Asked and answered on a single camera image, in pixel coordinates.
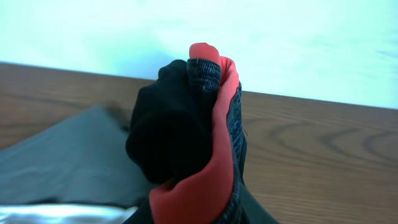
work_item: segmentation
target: knit fabric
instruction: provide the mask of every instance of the knit fabric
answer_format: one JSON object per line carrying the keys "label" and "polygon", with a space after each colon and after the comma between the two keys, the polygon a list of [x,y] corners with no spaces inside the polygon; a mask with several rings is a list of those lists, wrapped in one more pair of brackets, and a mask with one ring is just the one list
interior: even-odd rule
{"label": "knit fabric", "polygon": [[242,223],[238,74],[207,44],[192,45],[190,56],[185,71],[172,62],[140,90],[127,153],[149,179],[164,182],[150,192],[154,223]]}

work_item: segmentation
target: red fabric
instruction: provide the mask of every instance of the red fabric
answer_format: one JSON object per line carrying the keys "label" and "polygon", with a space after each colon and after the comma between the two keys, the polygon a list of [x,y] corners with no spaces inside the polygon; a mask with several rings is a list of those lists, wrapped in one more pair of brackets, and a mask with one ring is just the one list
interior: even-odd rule
{"label": "red fabric", "polygon": [[226,125],[229,104],[239,85],[234,62],[220,57],[217,49],[206,43],[193,44],[190,58],[212,60],[223,71],[222,85],[213,108],[213,155],[200,172],[175,184],[170,180],[149,194],[156,224],[207,224],[215,221],[226,208],[233,188],[231,140]]}

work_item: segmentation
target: white wall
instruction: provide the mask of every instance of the white wall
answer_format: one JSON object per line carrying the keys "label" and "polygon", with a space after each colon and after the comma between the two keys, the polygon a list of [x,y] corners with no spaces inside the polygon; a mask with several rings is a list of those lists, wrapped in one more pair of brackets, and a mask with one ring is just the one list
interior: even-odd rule
{"label": "white wall", "polygon": [[208,42],[244,90],[398,108],[397,24],[398,0],[0,0],[0,61],[155,79]]}

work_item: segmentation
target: gray fabric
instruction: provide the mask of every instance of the gray fabric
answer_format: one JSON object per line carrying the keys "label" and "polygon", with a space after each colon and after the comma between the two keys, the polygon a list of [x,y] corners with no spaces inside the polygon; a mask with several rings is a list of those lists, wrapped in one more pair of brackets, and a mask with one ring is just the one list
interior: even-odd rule
{"label": "gray fabric", "polygon": [[278,224],[272,216],[270,216],[263,207],[257,202],[257,200],[250,194],[248,189],[241,184],[241,192],[239,200],[243,211],[246,216],[246,220],[250,224]]}
{"label": "gray fabric", "polygon": [[153,185],[127,156],[127,133],[92,107],[0,151],[0,204],[59,202],[135,205]]}

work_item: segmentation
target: wooden table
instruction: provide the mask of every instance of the wooden table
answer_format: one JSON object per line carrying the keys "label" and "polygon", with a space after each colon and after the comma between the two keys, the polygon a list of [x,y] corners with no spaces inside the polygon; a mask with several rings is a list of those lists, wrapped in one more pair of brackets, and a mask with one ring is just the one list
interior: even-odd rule
{"label": "wooden table", "polygon": [[[0,149],[149,80],[0,64]],[[244,92],[244,178],[281,223],[398,223],[398,111]]]}

